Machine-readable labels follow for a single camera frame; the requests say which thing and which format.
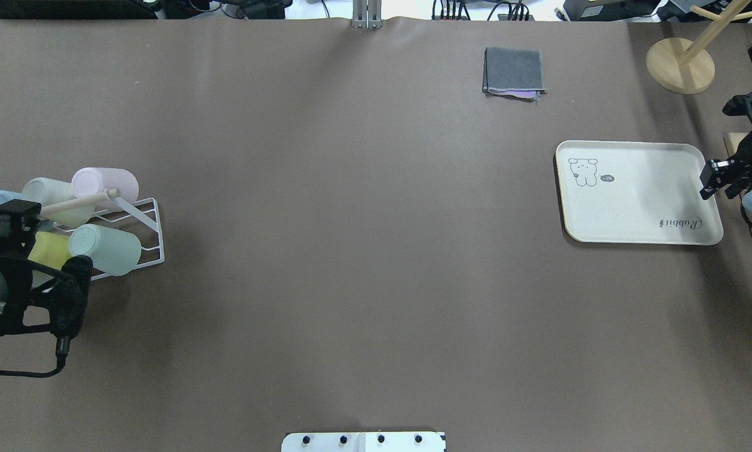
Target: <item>white wire rack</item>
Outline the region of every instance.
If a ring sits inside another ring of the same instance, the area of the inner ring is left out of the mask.
[[[129,203],[121,197],[110,198],[109,200],[112,203],[117,204],[117,207],[122,209],[126,215],[123,215],[122,212],[112,212],[106,209],[94,212],[92,218],[97,218],[97,220],[107,223],[107,225],[116,225],[121,221],[132,217],[155,232],[155,245],[150,247],[143,246],[141,249],[143,252],[147,252],[147,254],[158,252],[158,258],[151,261],[140,262],[136,264],[133,270],[143,269],[144,267],[149,266],[157,266],[157,264],[162,263],[164,261],[164,235],[162,234],[163,231],[161,231],[161,214],[158,212],[158,201],[156,201],[155,198],[145,198],[144,200],[138,200],[135,203]],[[138,206],[146,206],[148,204],[150,205],[150,208],[145,210],[138,209]],[[75,229],[68,229],[58,223],[55,224],[54,228],[64,235],[71,235],[72,232],[75,231]],[[92,281],[109,276],[111,275],[106,274],[105,272],[100,272],[100,274],[92,276]]]

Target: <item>brown tabletop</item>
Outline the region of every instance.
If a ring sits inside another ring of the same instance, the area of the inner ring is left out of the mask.
[[[454,452],[752,450],[752,243],[581,244],[554,149],[725,154],[752,26],[671,94],[703,25],[342,19],[0,22],[0,188],[132,171],[167,260],[92,286],[66,369],[0,377],[2,450],[278,451],[286,432],[434,429]],[[486,46],[538,49],[538,103],[486,97]],[[54,338],[0,338],[46,371]]]

